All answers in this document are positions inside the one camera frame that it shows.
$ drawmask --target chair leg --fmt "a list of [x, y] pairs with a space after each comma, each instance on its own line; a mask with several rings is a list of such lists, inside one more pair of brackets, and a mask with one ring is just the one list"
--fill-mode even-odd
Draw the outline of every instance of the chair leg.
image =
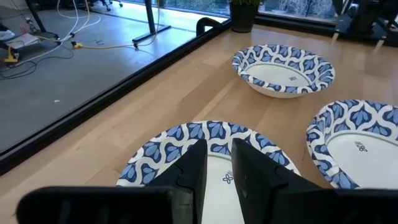
[[101, 0], [102, 5], [106, 7], [106, 10], [109, 12], [111, 10], [111, 8], [109, 8], [108, 4], [106, 3], [105, 0]]

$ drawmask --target glass window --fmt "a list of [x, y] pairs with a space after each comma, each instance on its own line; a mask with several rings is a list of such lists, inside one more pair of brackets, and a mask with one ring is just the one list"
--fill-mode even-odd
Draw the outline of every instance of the glass window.
[[164, 0], [165, 7], [229, 15], [228, 0]]
[[266, 0], [259, 11], [266, 14], [332, 19], [335, 9], [331, 0]]

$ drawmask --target potted plant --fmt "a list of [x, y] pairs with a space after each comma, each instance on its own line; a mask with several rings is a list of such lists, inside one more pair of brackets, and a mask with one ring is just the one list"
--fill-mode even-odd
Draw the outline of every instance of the potted plant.
[[239, 33], [250, 32], [261, 3], [262, 0], [230, 0], [229, 10], [231, 12], [232, 31]]

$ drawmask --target bowl rim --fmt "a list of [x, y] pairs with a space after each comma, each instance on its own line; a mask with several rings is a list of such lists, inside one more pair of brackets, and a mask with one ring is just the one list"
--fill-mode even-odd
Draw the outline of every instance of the bowl rim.
[[[252, 75], [248, 74], [243, 67], [241, 66], [241, 63], [235, 62], [234, 59], [239, 59], [238, 54], [241, 55], [245, 55], [244, 51], [245, 50], [249, 50], [249, 49], [254, 49], [255, 47], [267, 47], [267, 46], [282, 46], [282, 47], [287, 47], [289, 49], [300, 49], [300, 50], [304, 50], [305, 52], [308, 52], [310, 55], [314, 55], [317, 58], [320, 58], [322, 60], [324, 60], [324, 62], [327, 62], [327, 64], [330, 65], [331, 70], [327, 70], [330, 71], [331, 75], [327, 76], [328, 78], [331, 79], [330, 84], [327, 82], [318, 82], [318, 83], [312, 83], [311, 85], [303, 85], [303, 86], [285, 86], [285, 85], [279, 85], [279, 84], [273, 84], [273, 83], [269, 83], [265, 80], [260, 80], [262, 82], [264, 82], [263, 85], [260, 85], [259, 82], [254, 82], [255, 80], [259, 80], [258, 78], [254, 78]], [[266, 90], [270, 90], [270, 91], [274, 91], [277, 93], [289, 93], [289, 94], [305, 94], [305, 93], [315, 93], [317, 91], [321, 91], [324, 90], [326, 88], [328, 88], [334, 81], [335, 81], [335, 77], [336, 77], [336, 72], [335, 72], [335, 68], [334, 66], [326, 59], [324, 59], [323, 57], [309, 51], [309, 50], [305, 50], [305, 49], [301, 49], [298, 47], [292, 47], [292, 46], [288, 46], [288, 45], [283, 45], [283, 44], [257, 44], [257, 45], [253, 45], [250, 47], [246, 47], [245, 49], [241, 49], [239, 51], [237, 51], [233, 58], [232, 58], [232, 67], [233, 70], [235, 72], [238, 73], [238, 75], [245, 81], [247, 81], [248, 83], [261, 87], [263, 89]]]
[[[335, 105], [337, 102], [343, 103], [343, 104], [347, 104], [347, 101], [357, 101], [359, 104], [363, 103], [363, 104], [368, 104], [369, 103], [377, 103], [383, 106], [391, 106], [393, 109], [398, 109], [398, 107], [394, 106], [394, 105], [390, 105], [388, 103], [382, 103], [382, 102], [376, 102], [376, 101], [371, 101], [371, 100], [336, 100], [333, 101], [331, 103], [328, 103], [327, 105], [323, 106], [319, 112], [312, 118], [310, 124], [308, 125], [307, 131], [306, 131], [306, 142], [307, 142], [307, 149], [308, 152], [311, 156], [312, 161], [314, 162], [314, 164], [316, 165], [317, 169], [319, 170], [319, 172], [321, 173], [321, 175], [326, 179], [326, 181], [328, 181], [334, 188], [336, 189], [360, 189], [361, 187], [351, 178], [349, 177], [349, 175], [343, 171], [339, 165], [337, 164], [337, 162], [335, 161], [335, 159], [333, 158], [333, 156], [329, 155], [325, 155], [322, 154], [320, 152], [316, 152], [314, 150], [314, 148], [316, 146], [325, 146], [326, 151], [328, 152], [328, 147], [326, 145], [326, 140], [323, 138], [322, 142], [318, 142], [317, 144], [313, 143], [313, 140], [310, 140], [310, 135], [314, 133], [314, 130], [318, 130], [323, 134], [323, 131], [325, 130], [326, 126], [324, 126], [324, 128], [322, 130], [317, 128], [317, 124], [318, 124], [318, 117], [326, 110], [326, 108], [328, 108], [329, 106], [333, 106]], [[323, 161], [327, 161], [331, 164], [331, 167], [327, 170], [328, 172], [326, 172], [325, 170], [322, 169], [322, 165], [320, 164]], [[340, 178], [342, 175], [345, 176], [349, 182], [349, 187], [348, 188], [343, 188], [341, 187], [339, 181], [335, 181], [334, 177], [338, 175], [338, 177]]]
[[[264, 138], [266, 138], [270, 143], [272, 143], [273, 145], [275, 145], [275, 147], [277, 147], [278, 148], [278, 151], [281, 151], [282, 152], [282, 155], [285, 157], [285, 159], [288, 159], [288, 161], [289, 161], [289, 165], [291, 166], [291, 168], [293, 169], [293, 172], [295, 173], [295, 174], [297, 174], [297, 175], [301, 175], [300, 174], [300, 172], [299, 172], [299, 170], [297, 169], [297, 166], [294, 164], [294, 162], [293, 162], [293, 160], [278, 146], [278, 145], [276, 145], [273, 141], [271, 141], [269, 138], [267, 138], [267, 137], [265, 137], [264, 135], [262, 135], [262, 134], [260, 134], [260, 133], [258, 133], [257, 131], [255, 131], [255, 130], [252, 130], [252, 129], [250, 129], [250, 128], [247, 128], [247, 127], [245, 127], [245, 126], [243, 126], [243, 125], [240, 125], [240, 124], [237, 124], [237, 123], [231, 123], [231, 122], [227, 122], [227, 121], [216, 121], [216, 120], [203, 120], [203, 121], [190, 121], [190, 122], [187, 122], [187, 123], [182, 123], [182, 124], [178, 124], [178, 125], [176, 125], [176, 126], [173, 126], [173, 127], [171, 127], [171, 128], [168, 128], [168, 129], [166, 129], [165, 131], [162, 131], [162, 132], [160, 132], [159, 134], [157, 134], [156, 136], [154, 136], [153, 138], [151, 138], [150, 140], [148, 140], [148, 141], [146, 141], [138, 150], [137, 150], [137, 152], [129, 159], [129, 161], [126, 163], [126, 165], [123, 167], [123, 170], [127, 167], [127, 166], [129, 166], [130, 164], [133, 164], [133, 163], [136, 163], [136, 162], [138, 162], [140, 159], [142, 159], [143, 157], [144, 157], [144, 152], [145, 152], [145, 149], [143, 148], [143, 146], [145, 146], [147, 143], [150, 143], [150, 142], [157, 142], [157, 141], [159, 141], [159, 137], [161, 137], [161, 136], [163, 136], [163, 135], [165, 135], [164, 136], [164, 138], [172, 138], [172, 136], [169, 136], [168, 134], [167, 134], [167, 132], [168, 131], [170, 131], [171, 129], [173, 129], [173, 128], [177, 128], [177, 127], [182, 127], [183, 125], [185, 125], [185, 127], [187, 127], [188, 125], [190, 125], [190, 124], [206, 124], [207, 125], [207, 123], [208, 122], [213, 122], [213, 123], [222, 123], [222, 125], [238, 125], [238, 126], [240, 126], [240, 127], [244, 127], [244, 128], [246, 128], [247, 129], [247, 131], [245, 131], [245, 133], [246, 132], [250, 132], [250, 134], [249, 135], [257, 135], [257, 134], [259, 134], [260, 136], [262, 136], [262, 137], [264, 137]], [[231, 157], [230, 155], [226, 155], [226, 154], [222, 154], [222, 153], [220, 153], [220, 152], [212, 152], [212, 153], [217, 153], [217, 154], [220, 154], [221, 156], [225, 156], [225, 157]], [[124, 186], [130, 186], [130, 185], [126, 185], [126, 183], [125, 183], [125, 181], [123, 181], [123, 183], [119, 183], [119, 181], [120, 180], [126, 180], [126, 181], [128, 181], [127, 179], [125, 179], [125, 178], [122, 178], [122, 173], [123, 172], [121, 172], [120, 173], [120, 175], [119, 175], [119, 177], [118, 177], [118, 181], [117, 181], [117, 185], [118, 186], [121, 186], [121, 187], [124, 187]]]

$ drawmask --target cable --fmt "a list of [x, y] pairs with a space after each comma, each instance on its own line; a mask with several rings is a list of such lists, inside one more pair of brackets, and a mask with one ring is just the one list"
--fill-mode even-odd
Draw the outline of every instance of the cable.
[[[66, 16], [66, 15], [62, 14], [62, 13], [60, 12], [59, 4], [57, 4], [57, 12], [58, 12], [58, 14], [59, 14], [60, 16], [62, 16], [62, 17], [65, 17], [65, 18], [68, 18], [68, 19], [76, 19], [75, 16]], [[95, 24], [97, 24], [97, 23], [99, 23], [99, 22], [101, 21], [101, 16], [98, 16], [98, 15], [93, 15], [93, 16], [98, 17], [98, 20], [97, 20], [96, 22], [92, 23], [92, 24], [88, 24], [87, 26], [83, 26], [83, 28], [86, 28], [86, 27], [95, 25]], [[80, 16], [79, 18], [82, 19], [82, 18], [86, 18], [86, 17], [90, 18], [90, 16]]]
[[[15, 74], [12, 74], [12, 75], [8, 75], [8, 76], [4, 76], [4, 75], [1, 73], [1, 74], [0, 74], [0, 80], [11, 80], [11, 79], [15, 79], [15, 78], [25, 77], [25, 76], [28, 76], [28, 75], [34, 73], [34, 72], [36, 71], [37, 64], [34, 63], [34, 62], [30, 62], [30, 63], [33, 63], [33, 65], [30, 66], [28, 69], [24, 70], [23, 72], [18, 72], [18, 73], [15, 73]], [[27, 73], [27, 74], [23, 74], [23, 73], [25, 73], [25, 72], [28, 72], [31, 68], [33, 68], [33, 71], [31, 71], [31, 72], [29, 72], [29, 73]]]
[[72, 42], [72, 46], [74, 49], [91, 49], [91, 50], [106, 50], [106, 49], [115, 49], [121, 47], [131, 47], [134, 46], [135, 48], [148, 46], [155, 41], [155, 38], [159, 32], [159, 23], [160, 23], [160, 2], [157, 0], [157, 25], [155, 35], [153, 36], [152, 40], [147, 44], [122, 44], [122, 45], [115, 45], [115, 46], [108, 46], [108, 47], [93, 47], [93, 46], [84, 46], [81, 43]]
[[24, 14], [22, 13], [22, 11], [19, 9], [19, 7], [17, 6], [17, 4], [14, 2], [14, 0], [11, 0], [12, 4], [15, 6], [15, 8], [18, 10], [19, 15], [21, 16], [21, 18], [23, 18], [24, 21], [26, 21], [26, 18], [24, 16]]
[[77, 10], [76, 3], [75, 3], [75, 1], [72, 1], [72, 2], [73, 2], [73, 6], [75, 7], [75, 12], [76, 12], [76, 22], [75, 22], [75, 25], [73, 26], [73, 28], [70, 30], [70, 32], [68, 32], [67, 36], [64, 37], [64, 38], [61, 40], [61, 42], [59, 43], [59, 46], [57, 46], [56, 48], [54, 48], [54, 49], [52, 49], [52, 50], [49, 50], [49, 51], [47, 51], [47, 52], [45, 52], [45, 53], [42, 53], [42, 54], [40, 54], [40, 55], [38, 55], [38, 56], [32, 57], [32, 58], [30, 58], [30, 59], [28, 59], [28, 60], [25, 60], [25, 61], [23, 61], [23, 62], [19, 62], [19, 63], [16, 64], [16, 66], [22, 65], [23, 63], [26, 63], [26, 62], [30, 62], [31, 60], [34, 60], [34, 59], [39, 58], [39, 57], [42, 57], [42, 56], [44, 56], [44, 55], [47, 55], [47, 54], [53, 52], [54, 50], [59, 49], [59, 48], [62, 46], [62, 44], [63, 44], [67, 39], [70, 38], [70, 36], [71, 36], [70, 34], [73, 32], [73, 30], [75, 29], [75, 27], [77, 26], [77, 24], [78, 24], [78, 22], [79, 22], [79, 13], [78, 13], [78, 10]]
[[71, 53], [71, 56], [69, 56], [69, 57], [49, 56], [49, 57], [42, 58], [42, 59], [38, 60], [37, 62], [28, 61], [29, 63], [32, 63], [32, 64], [33, 64], [33, 65], [30, 66], [28, 69], [24, 70], [23, 72], [18, 72], [18, 73], [12, 74], [12, 75], [4, 76], [4, 75], [2, 74], [3, 72], [8, 71], [8, 70], [15, 69], [15, 68], [17, 68], [17, 67], [20, 67], [20, 66], [22, 66], [22, 64], [21, 64], [21, 65], [17, 65], [17, 66], [13, 66], [13, 67], [11, 67], [11, 68], [7, 68], [7, 69], [5, 69], [5, 70], [0, 71], [0, 80], [11, 80], [11, 79], [15, 79], [15, 78], [21, 78], [21, 77], [28, 76], [28, 75], [34, 73], [34, 72], [36, 71], [36, 68], [37, 68], [37, 66], [39, 65], [39, 63], [42, 62], [42, 61], [44, 61], [44, 60], [48, 60], [48, 59], [51, 59], [51, 58], [71, 59], [71, 58], [73, 58], [73, 57], [75, 56], [75, 54], [73, 53], [73, 51], [71, 51], [70, 49], [68, 49], [68, 48], [65, 47], [65, 46], [62, 46], [62, 47], [63, 47], [64, 49], [67, 49], [67, 50]]
[[[85, 22], [78, 30], [76, 30], [76, 31], [71, 31], [71, 32], [70, 32], [70, 35], [69, 35], [67, 38], [65, 37], [64, 40], [71, 39], [72, 37], [75, 36], [76, 33], [78, 33], [79, 31], [81, 31], [82, 29], [87, 28], [87, 27], [92, 26], [92, 25], [95, 25], [95, 24], [97, 24], [97, 23], [99, 23], [99, 22], [101, 21], [101, 17], [100, 17], [100, 16], [97, 16], [97, 17], [98, 17], [98, 20], [97, 20], [96, 22], [87, 25], [88, 21], [90, 20], [90, 8], [89, 8], [89, 5], [88, 5], [88, 0], [85, 0], [86, 8], [87, 8], [87, 16], [79, 16], [78, 12], [76, 11], [76, 16], [75, 16], [75, 17], [72, 17], [72, 16], [65, 16], [65, 15], [63, 15], [63, 14], [60, 12], [60, 9], [59, 9], [60, 1], [61, 1], [61, 0], [58, 0], [58, 2], [57, 2], [57, 12], [58, 12], [58, 14], [59, 14], [60, 16], [66, 17], [66, 18], [69, 18], [69, 19], [79, 19], [79, 18], [87, 17], [86, 22]], [[75, 0], [73, 0], [73, 5], [74, 5], [74, 7], [75, 7], [75, 10], [77, 10]], [[53, 40], [53, 39], [50, 39], [50, 38], [47, 38], [47, 37], [42, 37], [42, 36], [36, 36], [36, 37], [38, 37], [38, 38], [40, 38], [40, 39], [44, 39], [44, 40], [51, 40], [51, 41], [54, 41], [54, 42], [62, 42], [62, 40]]]
[[160, 22], [160, 7], [159, 6], [160, 6], [160, 3], [159, 3], [159, 0], [157, 0], [157, 25], [156, 25], [156, 31], [155, 31], [154, 37], [152, 38], [152, 40], [148, 44], [138, 44], [138, 46], [141, 46], [141, 47], [148, 46], [148, 45], [150, 45], [151, 43], [153, 43], [155, 41], [155, 38], [156, 38], [157, 33], [159, 31], [159, 22]]

